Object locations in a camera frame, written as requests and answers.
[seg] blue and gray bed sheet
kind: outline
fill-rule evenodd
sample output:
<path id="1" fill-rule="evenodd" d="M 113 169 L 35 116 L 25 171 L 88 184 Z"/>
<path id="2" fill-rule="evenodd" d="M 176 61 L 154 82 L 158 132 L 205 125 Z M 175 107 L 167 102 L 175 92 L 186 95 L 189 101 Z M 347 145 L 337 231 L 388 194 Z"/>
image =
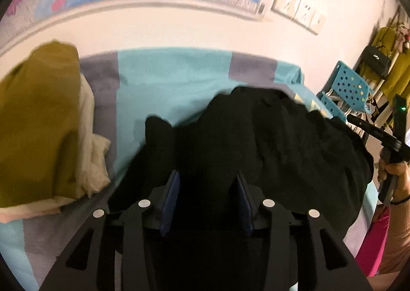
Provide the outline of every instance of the blue and gray bed sheet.
<path id="1" fill-rule="evenodd" d="M 81 224 L 106 201 L 145 138 L 145 119 L 158 115 L 172 125 L 204 109 L 219 92 L 238 85 L 275 88 L 308 110 L 321 101 L 303 85 L 301 69 L 269 58 L 192 48 L 139 49 L 80 60 L 95 97 L 94 132 L 111 140 L 106 161 L 113 184 L 58 215 L 0 225 L 0 252 L 26 291 L 37 291 L 57 256 Z M 356 223 L 345 243 L 356 255 L 370 224 L 377 191 L 369 184 Z"/>

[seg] wall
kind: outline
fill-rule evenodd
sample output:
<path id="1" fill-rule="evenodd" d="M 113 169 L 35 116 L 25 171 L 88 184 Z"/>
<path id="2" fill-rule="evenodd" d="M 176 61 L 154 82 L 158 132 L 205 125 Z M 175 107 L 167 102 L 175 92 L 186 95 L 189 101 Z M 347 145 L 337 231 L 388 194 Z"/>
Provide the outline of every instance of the wall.
<path id="1" fill-rule="evenodd" d="M 277 14 L 265 22 L 198 10 L 197 0 L 141 6 L 147 0 L 108 0 L 54 16 L 28 29 L 0 50 L 0 77 L 39 44 L 51 39 L 74 43 L 80 56 L 136 47 L 205 47 L 241 51 L 296 63 L 305 84 L 318 92 L 338 60 L 353 66 L 375 24 L 386 24 L 395 0 L 314 0 L 327 10 L 319 36 Z"/>

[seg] person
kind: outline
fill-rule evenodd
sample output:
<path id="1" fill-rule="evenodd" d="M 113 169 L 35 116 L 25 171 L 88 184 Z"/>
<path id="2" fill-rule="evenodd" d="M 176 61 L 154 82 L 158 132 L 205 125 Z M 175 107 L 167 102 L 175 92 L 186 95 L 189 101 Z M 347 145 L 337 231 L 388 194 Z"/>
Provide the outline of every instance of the person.
<path id="1" fill-rule="evenodd" d="M 379 274 L 369 277 L 374 291 L 387 291 L 410 257 L 410 173 L 407 163 L 387 164 L 379 161 L 378 181 L 387 174 L 398 176 L 390 207 L 390 224 Z"/>

